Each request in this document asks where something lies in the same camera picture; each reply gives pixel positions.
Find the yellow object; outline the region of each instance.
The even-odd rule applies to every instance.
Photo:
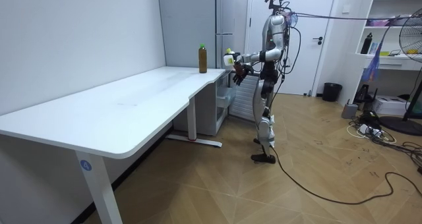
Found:
[[[417,54],[417,49],[409,49],[407,54]]]

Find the brown liquid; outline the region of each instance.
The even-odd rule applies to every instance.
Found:
[[[198,50],[199,55],[199,72],[206,73],[206,49],[200,47]]]

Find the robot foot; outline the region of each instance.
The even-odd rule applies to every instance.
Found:
[[[267,156],[266,154],[252,155],[251,159],[255,162],[275,164],[276,158],[273,155]]]

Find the blue circular sticker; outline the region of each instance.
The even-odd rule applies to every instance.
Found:
[[[91,164],[85,160],[80,161],[80,165],[82,166],[82,168],[84,168],[84,170],[87,170],[87,171],[92,170]]]

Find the white door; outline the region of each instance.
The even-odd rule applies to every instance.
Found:
[[[284,0],[289,1],[289,8],[297,13],[309,13],[329,16],[333,0]],[[252,0],[251,23],[249,29],[249,43],[247,52],[258,52],[262,50],[262,28],[272,10],[268,9],[268,3],[264,0]],[[302,34],[302,44],[295,68],[291,74],[286,75],[280,91],[285,94],[308,94],[313,89],[315,74],[317,73],[318,62],[322,50],[322,44],[318,44],[316,38],[323,37],[328,20],[319,18],[299,18],[296,28]],[[291,29],[289,61],[293,64],[299,47],[299,34]]]

